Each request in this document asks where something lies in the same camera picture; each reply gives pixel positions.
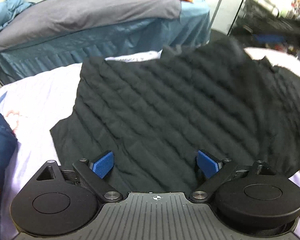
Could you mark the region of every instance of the ribbed gray plate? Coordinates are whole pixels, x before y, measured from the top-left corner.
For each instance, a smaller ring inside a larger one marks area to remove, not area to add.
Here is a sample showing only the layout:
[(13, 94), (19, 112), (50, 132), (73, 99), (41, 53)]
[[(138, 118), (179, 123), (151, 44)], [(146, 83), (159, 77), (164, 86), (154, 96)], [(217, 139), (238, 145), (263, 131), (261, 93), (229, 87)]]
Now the ribbed gray plate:
[[(16, 240), (40, 240), (21, 233)], [(130, 193), (106, 204), (86, 227), (51, 240), (258, 240), (222, 224), (206, 204), (189, 202), (183, 193)], [(297, 240), (293, 233), (273, 240)]]

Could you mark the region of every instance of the black jacket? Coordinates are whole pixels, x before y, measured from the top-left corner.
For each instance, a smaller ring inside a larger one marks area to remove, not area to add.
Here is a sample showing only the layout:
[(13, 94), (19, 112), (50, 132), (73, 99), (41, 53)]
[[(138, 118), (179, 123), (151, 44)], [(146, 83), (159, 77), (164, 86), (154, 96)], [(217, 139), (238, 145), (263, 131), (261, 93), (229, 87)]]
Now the black jacket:
[(106, 180), (128, 191), (190, 193), (203, 149), (279, 173), (300, 168), (300, 78), (253, 61), (233, 40), (160, 60), (87, 59), (73, 113), (51, 129), (61, 163), (114, 152)]

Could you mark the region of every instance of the blue gripper pad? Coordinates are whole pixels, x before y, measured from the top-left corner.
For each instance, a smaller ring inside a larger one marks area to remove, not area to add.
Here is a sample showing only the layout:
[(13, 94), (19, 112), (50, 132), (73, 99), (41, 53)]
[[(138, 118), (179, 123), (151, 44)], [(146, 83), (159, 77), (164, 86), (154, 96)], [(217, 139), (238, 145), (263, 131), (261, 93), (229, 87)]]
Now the blue gripper pad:
[(92, 171), (100, 178), (104, 178), (114, 166), (114, 154), (113, 152), (106, 153), (102, 158), (97, 160), (92, 165)]
[(202, 151), (198, 151), (197, 165), (202, 170), (207, 179), (219, 171), (219, 165)]

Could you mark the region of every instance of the gray blanket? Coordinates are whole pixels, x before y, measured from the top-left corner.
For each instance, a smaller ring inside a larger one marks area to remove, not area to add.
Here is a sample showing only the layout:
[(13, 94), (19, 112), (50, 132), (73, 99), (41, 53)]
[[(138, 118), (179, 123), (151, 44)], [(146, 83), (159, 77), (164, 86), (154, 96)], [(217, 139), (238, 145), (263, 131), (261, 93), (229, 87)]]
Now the gray blanket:
[(179, 0), (45, 0), (0, 32), (0, 51), (47, 37), (145, 18), (176, 19)]

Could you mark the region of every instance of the blue sheet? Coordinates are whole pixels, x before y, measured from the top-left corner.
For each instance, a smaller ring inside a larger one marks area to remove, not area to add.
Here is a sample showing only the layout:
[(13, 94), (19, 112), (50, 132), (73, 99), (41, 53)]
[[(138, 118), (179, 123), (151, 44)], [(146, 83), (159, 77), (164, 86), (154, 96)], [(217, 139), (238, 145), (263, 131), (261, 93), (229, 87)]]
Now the blue sheet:
[(33, 41), (0, 52), (0, 80), (8, 84), (86, 57), (117, 57), (159, 51), (163, 45), (197, 46), (210, 36), (210, 9), (205, 0), (182, 2), (179, 19), (148, 18), (96, 27), (62, 37)]

